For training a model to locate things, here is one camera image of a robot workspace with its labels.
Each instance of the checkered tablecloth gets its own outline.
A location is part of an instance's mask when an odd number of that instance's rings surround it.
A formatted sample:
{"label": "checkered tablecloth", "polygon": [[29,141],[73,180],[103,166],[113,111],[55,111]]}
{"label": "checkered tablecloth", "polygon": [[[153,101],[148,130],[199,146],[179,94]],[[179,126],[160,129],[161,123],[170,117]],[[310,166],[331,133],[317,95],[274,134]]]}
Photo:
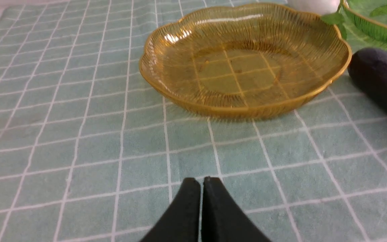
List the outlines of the checkered tablecloth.
{"label": "checkered tablecloth", "polygon": [[[158,26],[247,2],[6,9],[0,242],[135,242],[184,177],[208,175],[274,242],[387,242],[387,116],[347,74],[295,112],[245,123],[192,116],[141,77]],[[353,52],[371,43],[347,28]]]}

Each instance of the amber glass plate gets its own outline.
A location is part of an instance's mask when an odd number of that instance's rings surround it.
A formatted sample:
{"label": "amber glass plate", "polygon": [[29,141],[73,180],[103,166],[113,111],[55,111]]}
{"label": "amber glass plate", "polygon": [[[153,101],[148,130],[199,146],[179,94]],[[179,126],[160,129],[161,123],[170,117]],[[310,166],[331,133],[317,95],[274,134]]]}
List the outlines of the amber glass plate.
{"label": "amber glass plate", "polygon": [[270,118],[343,74],[351,49],[336,26],[274,3],[210,7],[155,30],[140,72],[175,104],[217,118]]}
{"label": "amber glass plate", "polygon": [[387,43],[387,0],[345,0],[343,8],[364,34]]}

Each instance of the mint leaf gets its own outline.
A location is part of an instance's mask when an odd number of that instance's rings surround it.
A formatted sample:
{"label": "mint leaf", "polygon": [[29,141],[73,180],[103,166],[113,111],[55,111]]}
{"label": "mint leaf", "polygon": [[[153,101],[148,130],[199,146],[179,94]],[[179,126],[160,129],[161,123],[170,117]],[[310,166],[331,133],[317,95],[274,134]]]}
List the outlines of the mint leaf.
{"label": "mint leaf", "polygon": [[322,15],[321,20],[329,25],[338,25],[344,23],[344,16],[339,12],[335,12]]}
{"label": "mint leaf", "polygon": [[347,31],[343,24],[337,24],[338,29],[340,30],[341,37],[343,40],[347,40]]}

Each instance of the gold rim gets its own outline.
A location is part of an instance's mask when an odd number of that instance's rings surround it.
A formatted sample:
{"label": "gold rim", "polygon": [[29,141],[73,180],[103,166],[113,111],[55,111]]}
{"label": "gold rim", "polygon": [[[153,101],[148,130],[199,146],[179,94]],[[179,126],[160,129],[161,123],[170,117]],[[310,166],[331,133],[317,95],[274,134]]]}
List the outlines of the gold rim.
{"label": "gold rim", "polygon": [[380,23],[379,21],[371,19],[371,18],[367,18],[367,17],[365,17],[365,16],[355,12],[353,9],[350,8],[349,4],[347,4],[347,0],[343,1],[343,7],[344,7],[345,10],[349,11],[353,15],[356,15],[358,18],[361,18],[361,19],[363,19],[365,21],[368,21],[368,22],[373,23],[373,24],[375,24],[377,26],[381,26],[382,28],[387,29],[387,25],[386,24]]}
{"label": "gold rim", "polygon": [[[284,6],[284,5],[281,5],[281,4],[277,4],[277,3],[248,3],[248,4],[244,4],[244,5],[240,5],[240,6],[236,6],[236,7],[232,7],[232,6],[212,6],[212,7],[207,7],[207,8],[203,8],[203,9],[198,9],[196,11],[193,11],[185,16],[183,16],[181,19],[179,19],[178,21],[176,22],[173,22],[173,23],[168,23],[166,25],[163,25],[157,29],[155,29],[146,39],[146,42],[144,44],[144,47],[143,47],[143,55],[141,56],[139,62],[138,62],[138,67],[139,67],[139,70],[140,70],[140,74],[143,76],[143,78],[146,80],[147,83],[149,83],[154,89],[156,89],[158,92],[160,92],[162,95],[166,96],[167,98],[170,98],[170,99],[173,99],[172,98],[172,95],[169,95],[168,93],[166,93],[165,91],[161,90],[161,88],[159,88],[157,85],[154,85],[153,82],[150,82],[149,80],[147,80],[147,78],[145,78],[146,74],[144,73],[142,67],[141,67],[141,63],[146,55],[146,45],[147,43],[150,42],[150,39],[152,38],[152,36],[154,34],[156,34],[157,32],[159,32],[161,29],[164,29],[168,26],[171,26],[171,25],[176,25],[178,23],[181,23],[183,22],[184,20],[186,20],[189,16],[191,15],[194,15],[198,12],[201,12],[201,11],[205,11],[206,9],[239,9],[239,8],[243,8],[243,7],[247,7],[247,6],[277,6],[277,7],[280,7],[280,8],[283,8],[283,9],[286,9],[290,12],[293,12],[293,13],[300,13],[300,14],[304,14],[304,15],[311,15],[311,16],[315,16],[315,17],[318,17],[320,18],[321,15],[319,14],[316,14],[316,13],[313,13],[313,12],[302,12],[302,11],[296,11],[288,6]],[[346,63],[344,63],[344,65],[341,67],[341,69],[336,72],[335,75],[333,75],[328,81],[326,81],[326,83],[324,83],[322,86],[318,87],[317,89],[307,93],[307,94],[304,94],[304,95],[301,95],[297,98],[292,98],[292,99],[289,99],[289,100],[285,100],[285,101],[282,101],[282,102],[279,102],[279,103],[273,103],[273,104],[268,104],[268,105],[263,105],[263,106],[257,106],[257,107],[254,107],[254,108],[248,108],[248,107],[237,107],[237,108],[231,108],[231,112],[246,112],[246,111],[250,111],[250,110],[258,110],[258,109],[266,109],[266,108],[270,108],[270,107],[275,107],[275,106],[285,106],[286,104],[288,103],[296,103],[296,102],[301,102],[301,101],[304,101],[304,100],[308,100],[308,99],[312,99],[314,98],[316,95],[318,95],[320,92],[324,91],[329,85],[332,84],[333,81],[335,81],[337,78],[339,78],[341,75],[343,75],[344,71],[347,69],[347,67],[349,66],[350,64],[350,60],[352,59],[352,49],[350,48],[350,45],[349,43],[347,43],[347,41],[345,41],[343,39],[343,37],[341,36],[341,32],[340,30],[338,29],[338,27],[336,25],[333,26],[334,27],[334,30],[335,32],[337,33],[337,36],[338,36],[338,40],[341,41],[342,43],[345,44],[346,48],[347,48],[347,51],[348,51],[348,57],[347,57],[347,61]],[[189,101],[185,101],[185,100],[181,100],[181,99],[178,99],[177,100],[177,103],[184,103],[184,104],[188,104],[189,106],[191,107],[198,107],[200,109],[203,109],[205,107],[207,107],[208,109],[212,109],[214,111],[217,111],[217,112],[227,112],[228,111],[228,108],[222,108],[222,107],[214,107],[214,106],[204,106],[204,105],[200,105],[200,104],[197,104],[197,103],[191,103]]]}

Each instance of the white egg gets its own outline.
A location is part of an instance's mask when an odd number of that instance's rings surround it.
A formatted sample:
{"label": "white egg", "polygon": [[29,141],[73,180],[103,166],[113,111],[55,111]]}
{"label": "white egg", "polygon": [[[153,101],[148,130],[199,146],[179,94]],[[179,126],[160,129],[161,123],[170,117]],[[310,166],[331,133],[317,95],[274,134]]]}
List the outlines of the white egg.
{"label": "white egg", "polygon": [[319,15],[337,11],[340,0],[287,0],[291,8],[301,12],[313,12]]}

